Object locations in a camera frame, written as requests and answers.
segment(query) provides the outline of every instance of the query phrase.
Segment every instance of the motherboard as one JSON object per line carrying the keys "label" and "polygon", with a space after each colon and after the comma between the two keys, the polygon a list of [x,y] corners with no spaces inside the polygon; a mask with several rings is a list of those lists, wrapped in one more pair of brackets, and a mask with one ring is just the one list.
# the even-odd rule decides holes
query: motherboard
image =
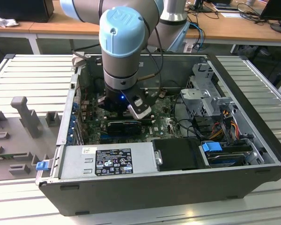
{"label": "motherboard", "polygon": [[98,96],[82,105],[84,136],[87,144],[150,142],[154,139],[182,137],[173,118],[175,96],[160,97],[149,116],[134,120],[129,111],[118,117],[98,107]]}

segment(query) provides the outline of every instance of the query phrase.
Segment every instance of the crumpled tissue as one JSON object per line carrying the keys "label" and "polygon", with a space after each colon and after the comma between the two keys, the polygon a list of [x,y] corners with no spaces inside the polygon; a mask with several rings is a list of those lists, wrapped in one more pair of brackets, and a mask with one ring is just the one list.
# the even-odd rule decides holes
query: crumpled tissue
{"label": "crumpled tissue", "polygon": [[17,25],[19,25],[19,24],[14,19],[3,19],[3,18],[0,18],[0,27],[6,28],[6,27],[17,26]]}

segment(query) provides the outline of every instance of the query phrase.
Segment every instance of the black monitor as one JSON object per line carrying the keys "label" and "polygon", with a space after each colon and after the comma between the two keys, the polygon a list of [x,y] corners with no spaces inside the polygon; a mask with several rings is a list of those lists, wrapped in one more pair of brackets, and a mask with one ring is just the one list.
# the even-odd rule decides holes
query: black monitor
{"label": "black monitor", "polygon": [[272,24],[271,28],[281,33],[281,0],[269,0],[261,13],[261,19],[278,20],[279,23]]}
{"label": "black monitor", "polygon": [[195,0],[194,4],[189,7],[190,10],[199,13],[211,13],[212,9],[204,6],[204,0]]}

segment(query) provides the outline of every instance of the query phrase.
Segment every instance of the power supply label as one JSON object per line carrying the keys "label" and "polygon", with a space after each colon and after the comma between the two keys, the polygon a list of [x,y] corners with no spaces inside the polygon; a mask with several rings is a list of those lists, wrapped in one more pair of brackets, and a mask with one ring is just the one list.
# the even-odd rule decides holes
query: power supply label
{"label": "power supply label", "polygon": [[131,149],[96,151],[95,175],[118,175],[133,173]]}

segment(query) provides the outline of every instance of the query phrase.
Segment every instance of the white paper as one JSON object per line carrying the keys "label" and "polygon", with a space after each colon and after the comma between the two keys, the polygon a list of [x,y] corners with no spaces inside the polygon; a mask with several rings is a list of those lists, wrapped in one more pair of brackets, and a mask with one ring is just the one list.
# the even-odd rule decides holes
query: white paper
{"label": "white paper", "polygon": [[97,151],[97,147],[82,148],[83,154],[95,154],[96,151]]}
{"label": "white paper", "polygon": [[19,25],[19,24],[14,19],[3,19],[3,18],[0,18],[0,27],[6,28],[6,27],[17,26],[17,25]]}
{"label": "white paper", "polygon": [[239,13],[221,13],[224,17],[230,17],[230,18],[242,18],[242,16]]}

